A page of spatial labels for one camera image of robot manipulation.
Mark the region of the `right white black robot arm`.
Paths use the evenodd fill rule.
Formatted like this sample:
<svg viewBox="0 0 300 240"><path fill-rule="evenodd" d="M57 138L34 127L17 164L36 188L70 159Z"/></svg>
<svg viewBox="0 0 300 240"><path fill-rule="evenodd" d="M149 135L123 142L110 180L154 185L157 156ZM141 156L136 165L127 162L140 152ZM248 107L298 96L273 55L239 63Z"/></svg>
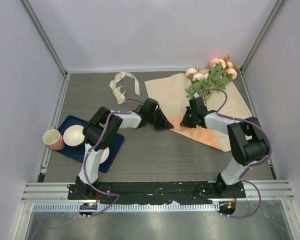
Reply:
<svg viewBox="0 0 300 240"><path fill-rule="evenodd" d="M201 97L189 100L180 126L216 130L228 136L232 159L218 174L215 183L216 193L223 198L234 196L248 168L271 153L270 141L257 118L239 119L221 115L215 110L208 110Z"/></svg>

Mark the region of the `kraft wrapping paper sheet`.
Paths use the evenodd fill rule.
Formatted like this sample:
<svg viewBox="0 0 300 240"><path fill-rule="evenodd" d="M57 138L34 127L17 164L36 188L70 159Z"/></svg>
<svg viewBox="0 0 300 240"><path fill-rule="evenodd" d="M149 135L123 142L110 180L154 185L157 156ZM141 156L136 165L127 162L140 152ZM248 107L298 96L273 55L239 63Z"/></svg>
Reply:
<svg viewBox="0 0 300 240"><path fill-rule="evenodd" d="M222 131L201 127L201 116L216 112L229 117L247 119L252 116L248 105L232 81L225 86L225 93L211 91L207 101L189 99L188 89L192 81L185 73L176 73L169 77L145 82L148 97L158 102L166 119L173 125L172 131L194 141L218 149L231 150L227 126Z"/></svg>

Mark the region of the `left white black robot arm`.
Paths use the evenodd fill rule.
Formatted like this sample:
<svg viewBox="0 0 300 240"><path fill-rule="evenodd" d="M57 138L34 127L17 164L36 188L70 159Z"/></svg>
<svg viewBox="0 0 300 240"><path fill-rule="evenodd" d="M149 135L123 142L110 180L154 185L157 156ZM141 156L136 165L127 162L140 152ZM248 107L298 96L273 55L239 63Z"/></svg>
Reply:
<svg viewBox="0 0 300 240"><path fill-rule="evenodd" d="M83 128L85 153L75 184L68 186L69 200L92 199L98 192L99 167L119 129L139 129L151 124L158 130L173 129L159 103L147 98L137 109L114 111L102 106Z"/></svg>

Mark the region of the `cream ribbon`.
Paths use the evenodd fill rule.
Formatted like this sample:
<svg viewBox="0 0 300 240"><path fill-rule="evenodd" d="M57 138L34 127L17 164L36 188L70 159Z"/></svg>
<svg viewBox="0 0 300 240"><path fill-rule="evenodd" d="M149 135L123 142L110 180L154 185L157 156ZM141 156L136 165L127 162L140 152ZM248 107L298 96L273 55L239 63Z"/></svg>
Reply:
<svg viewBox="0 0 300 240"><path fill-rule="evenodd" d="M130 72L121 71L114 76L114 79L110 81L109 87L112 91L112 95L114 96L116 102L121 105L126 102L126 88L124 86L117 86L117 84L123 80L124 78L133 79L134 83L134 93L136 95L140 95L140 84L138 79Z"/></svg>

